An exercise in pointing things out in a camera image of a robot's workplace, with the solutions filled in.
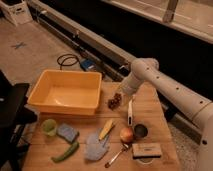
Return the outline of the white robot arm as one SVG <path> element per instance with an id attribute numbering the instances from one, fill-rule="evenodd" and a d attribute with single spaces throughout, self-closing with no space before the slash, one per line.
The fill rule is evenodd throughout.
<path id="1" fill-rule="evenodd" d="M 213 101 L 159 71 L 154 58 L 131 62 L 130 74 L 119 85 L 127 103 L 145 82 L 154 86 L 202 132 L 195 171 L 213 171 Z"/>

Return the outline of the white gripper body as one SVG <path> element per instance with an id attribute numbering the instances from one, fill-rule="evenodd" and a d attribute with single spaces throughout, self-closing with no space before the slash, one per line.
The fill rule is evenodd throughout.
<path id="1" fill-rule="evenodd" d="M 133 94 L 135 94 L 138 89 L 139 81 L 132 76 L 124 78 L 119 85 L 119 90 L 128 96 L 132 96 Z"/>

